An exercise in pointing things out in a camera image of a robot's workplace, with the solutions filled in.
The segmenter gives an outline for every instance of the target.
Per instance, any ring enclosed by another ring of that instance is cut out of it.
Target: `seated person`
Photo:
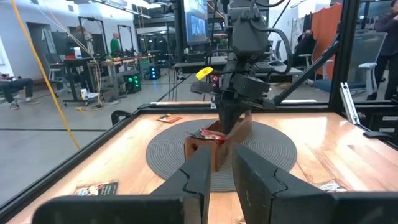
[[[5,97],[8,103],[10,103],[10,109],[18,110],[18,102],[12,97],[12,93],[25,88],[26,103],[37,104],[40,103],[37,100],[32,100],[33,96],[33,80],[31,78],[22,78],[12,81],[9,74],[2,74],[0,72],[0,92]]]
[[[300,55],[312,54],[316,40],[313,38],[313,32],[311,30],[306,30],[297,40],[298,44],[293,53],[292,67],[306,66],[305,57],[300,57]]]

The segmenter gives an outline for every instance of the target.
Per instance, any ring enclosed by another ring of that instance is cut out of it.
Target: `white wall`
[[[1,41],[0,37],[0,58],[1,58],[1,64],[0,64],[0,72],[3,74],[10,74],[10,76],[14,76],[11,66],[10,66],[10,61],[8,61],[8,57],[6,55],[6,51],[4,50],[4,46]]]
[[[132,22],[132,14],[128,12],[122,12],[101,4],[74,5],[74,3],[64,0],[45,0],[45,2],[48,7],[53,10],[54,15],[64,27],[78,26],[78,16],[95,16],[97,19],[104,20],[105,33],[109,48],[112,33],[118,31],[117,24],[131,26],[132,31],[134,32],[135,30]],[[48,24],[51,26],[52,31],[62,31],[45,18],[40,11],[37,10],[36,5],[30,3],[30,0],[16,0],[16,3],[26,29],[26,22],[34,22]],[[68,5],[74,5],[75,12],[69,12]],[[49,16],[46,8],[43,6],[39,7]],[[9,66],[7,68],[0,69],[6,69],[17,76],[33,79],[42,78],[39,66],[37,65],[32,51],[29,48],[29,44],[19,27],[19,23],[9,1],[0,1],[0,15],[3,18],[2,22],[0,22],[0,36],[2,37],[5,52],[9,59]],[[101,29],[97,23],[86,22],[83,26],[89,32],[95,34],[101,33]],[[129,33],[125,30],[121,31],[121,35],[123,47],[131,48]],[[137,48],[135,33],[133,33],[133,38],[134,47]]]

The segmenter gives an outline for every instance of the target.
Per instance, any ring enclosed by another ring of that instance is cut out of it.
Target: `man in green shirt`
[[[120,45],[119,45],[119,34],[113,33],[113,38],[111,40],[111,55],[112,57],[117,57],[117,53],[120,52]]]

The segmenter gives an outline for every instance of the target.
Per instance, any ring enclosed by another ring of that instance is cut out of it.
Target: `bottle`
[[[73,49],[75,50],[75,58],[82,58],[80,48],[74,47]]]
[[[83,100],[87,100],[87,99],[88,99],[87,89],[81,89],[81,90],[80,90],[80,93],[81,93],[81,98],[82,98]]]

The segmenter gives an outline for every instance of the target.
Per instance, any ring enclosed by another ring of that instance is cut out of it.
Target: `card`
[[[341,186],[335,180],[317,184],[317,187],[325,192],[346,192],[347,191],[347,189],[345,187]]]
[[[74,195],[77,196],[104,196],[116,195],[118,182],[102,182],[97,184],[85,184],[76,187]]]
[[[171,114],[163,115],[157,118],[158,121],[166,122],[166,123],[174,123],[178,120],[181,120],[182,117],[172,116]]]

